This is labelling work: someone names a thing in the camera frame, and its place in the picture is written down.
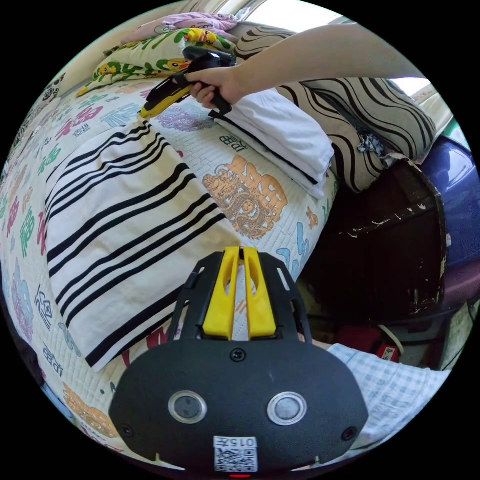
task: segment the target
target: hand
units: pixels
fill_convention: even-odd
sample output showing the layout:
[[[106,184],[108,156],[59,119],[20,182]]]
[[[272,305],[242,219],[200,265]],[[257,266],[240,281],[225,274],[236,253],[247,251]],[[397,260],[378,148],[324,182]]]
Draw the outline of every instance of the hand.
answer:
[[[195,71],[185,75],[189,82],[196,83],[190,90],[190,95],[196,98],[197,102],[206,109],[214,110],[217,107],[212,103],[214,90],[218,88],[220,95],[230,104],[236,104],[245,96],[238,76],[238,66],[210,68],[207,70]]]
[[[298,334],[298,338],[300,339],[301,342],[304,342],[305,341],[305,337],[299,333]],[[324,349],[324,350],[328,350],[331,345],[329,345],[328,343],[322,343],[321,341],[317,341],[317,340],[313,340],[311,341],[316,347],[320,347],[321,349]]]

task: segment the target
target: headset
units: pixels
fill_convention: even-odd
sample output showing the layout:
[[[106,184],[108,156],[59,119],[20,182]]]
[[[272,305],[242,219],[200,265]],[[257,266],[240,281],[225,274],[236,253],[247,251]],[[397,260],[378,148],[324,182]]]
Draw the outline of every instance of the headset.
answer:
[[[249,341],[233,340],[240,265]],[[355,377],[313,345],[295,282],[268,253],[229,247],[199,261],[168,332],[127,368],[109,409],[144,459],[198,477],[278,479],[339,458],[367,422]]]

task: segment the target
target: printed bedsheet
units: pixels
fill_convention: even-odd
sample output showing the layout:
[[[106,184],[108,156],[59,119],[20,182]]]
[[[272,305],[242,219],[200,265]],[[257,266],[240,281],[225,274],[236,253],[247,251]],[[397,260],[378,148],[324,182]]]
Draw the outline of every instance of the printed bedsheet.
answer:
[[[166,341],[169,323],[111,361],[99,373],[87,365],[52,293],[46,259],[46,179],[84,142],[134,121],[157,81],[116,83],[41,113],[30,140],[11,155],[0,189],[3,293],[20,335],[38,354],[51,391],[76,425],[100,444],[145,461],[123,443],[108,416],[116,385],[139,355]],[[179,152],[223,210],[244,245],[277,256],[297,279],[329,217],[338,182],[329,172],[315,200],[275,165],[216,124],[194,99],[173,105],[152,125]],[[246,338],[240,273],[234,338]],[[168,466],[157,462],[157,465]]]

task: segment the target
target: screw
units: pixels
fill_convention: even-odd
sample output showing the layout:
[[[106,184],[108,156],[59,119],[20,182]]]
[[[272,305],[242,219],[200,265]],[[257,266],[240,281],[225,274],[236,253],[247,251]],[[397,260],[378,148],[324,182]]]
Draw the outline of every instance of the screw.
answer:
[[[349,426],[342,434],[341,439],[344,442],[348,442],[357,434],[357,428],[354,426]]]
[[[123,432],[123,435],[128,439],[131,439],[134,436],[134,431],[128,425],[122,425],[120,428],[121,428],[121,431]]]
[[[235,348],[230,352],[230,358],[234,362],[243,362],[247,358],[247,354],[245,353],[245,350],[242,350],[241,348]]]

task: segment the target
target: wavy striped cushion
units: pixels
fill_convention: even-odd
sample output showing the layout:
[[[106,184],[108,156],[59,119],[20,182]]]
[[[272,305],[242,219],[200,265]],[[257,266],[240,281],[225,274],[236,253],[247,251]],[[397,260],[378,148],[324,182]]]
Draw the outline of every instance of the wavy striped cushion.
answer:
[[[331,169],[354,192],[368,189],[385,170],[375,153],[358,149],[361,138],[357,130],[323,98],[300,83],[280,86],[277,91],[321,125],[332,142]]]
[[[238,63],[294,34],[270,26],[249,29],[236,45]],[[435,138],[434,122],[389,80],[313,80],[277,90],[321,125],[335,150],[332,170],[354,192],[366,190],[387,168],[375,153],[359,151],[357,128],[374,133],[413,161],[430,149]]]

